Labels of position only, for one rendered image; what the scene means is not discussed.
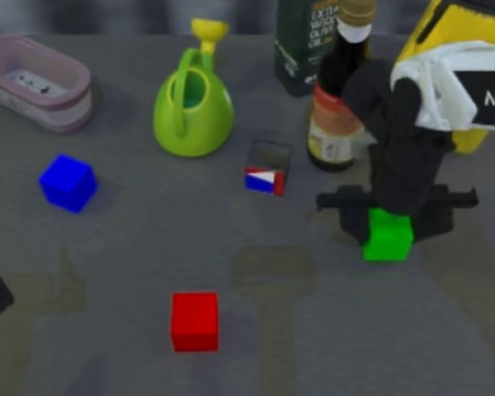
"watering can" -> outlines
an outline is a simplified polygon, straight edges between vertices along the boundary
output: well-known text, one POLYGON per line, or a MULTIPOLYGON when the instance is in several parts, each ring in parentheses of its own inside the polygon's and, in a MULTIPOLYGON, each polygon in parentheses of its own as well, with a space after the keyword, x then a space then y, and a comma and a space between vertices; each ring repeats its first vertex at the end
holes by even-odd
POLYGON ((153 110, 159 145, 180 157, 202 157, 220 148, 233 129, 233 105, 214 72, 216 43, 228 25, 193 19, 200 49, 187 49, 178 69, 162 85, 153 110))

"bottle cap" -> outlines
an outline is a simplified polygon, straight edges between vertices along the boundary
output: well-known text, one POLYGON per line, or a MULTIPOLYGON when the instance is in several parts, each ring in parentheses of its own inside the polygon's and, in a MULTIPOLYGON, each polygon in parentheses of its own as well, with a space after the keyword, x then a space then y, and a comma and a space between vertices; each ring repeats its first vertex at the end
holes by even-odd
POLYGON ((351 26, 366 26, 376 15, 377 0, 339 0, 339 19, 351 26))

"red cube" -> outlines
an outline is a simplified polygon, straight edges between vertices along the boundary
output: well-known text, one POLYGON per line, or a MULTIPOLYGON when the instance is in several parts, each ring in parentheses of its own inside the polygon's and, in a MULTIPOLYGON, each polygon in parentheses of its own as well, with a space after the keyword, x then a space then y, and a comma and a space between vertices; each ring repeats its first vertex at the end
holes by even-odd
POLYGON ((176 352, 218 351, 218 295, 173 293, 171 339, 176 352))

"sauce bottle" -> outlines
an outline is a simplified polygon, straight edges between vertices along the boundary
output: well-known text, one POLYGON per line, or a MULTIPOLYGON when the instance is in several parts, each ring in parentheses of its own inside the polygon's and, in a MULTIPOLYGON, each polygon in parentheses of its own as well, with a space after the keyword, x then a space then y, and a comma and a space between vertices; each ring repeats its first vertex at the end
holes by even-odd
POLYGON ((307 145, 310 161, 326 172, 341 172, 354 163, 352 139, 364 130, 341 95, 367 59, 376 1, 340 0, 336 40, 318 70, 307 145))
POLYGON ((333 47, 339 0, 279 0, 275 75, 293 97, 310 95, 323 56, 333 47))

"tabletop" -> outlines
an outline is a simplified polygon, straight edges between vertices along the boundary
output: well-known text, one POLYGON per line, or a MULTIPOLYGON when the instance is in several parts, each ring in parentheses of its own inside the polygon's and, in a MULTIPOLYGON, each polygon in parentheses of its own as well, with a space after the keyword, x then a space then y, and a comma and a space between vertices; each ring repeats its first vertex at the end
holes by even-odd
MULTIPOLYGON (((219 45, 235 127, 198 159, 163 152, 152 130, 158 89, 196 40, 34 38, 90 68, 96 112, 64 136, 0 107, 0 272, 16 296, 0 317, 0 396, 495 395, 495 133, 439 175, 480 205, 383 268, 340 238, 334 212, 315 212, 319 192, 365 185, 368 163, 338 175, 309 163, 310 98, 274 78, 270 36, 219 45), (292 146, 283 197, 244 188, 253 139, 292 146), (59 153, 99 180, 79 215, 37 182, 59 153), (180 290, 219 293, 217 353, 172 351, 180 290)), ((375 36, 372 49, 392 59, 402 45, 375 36)))

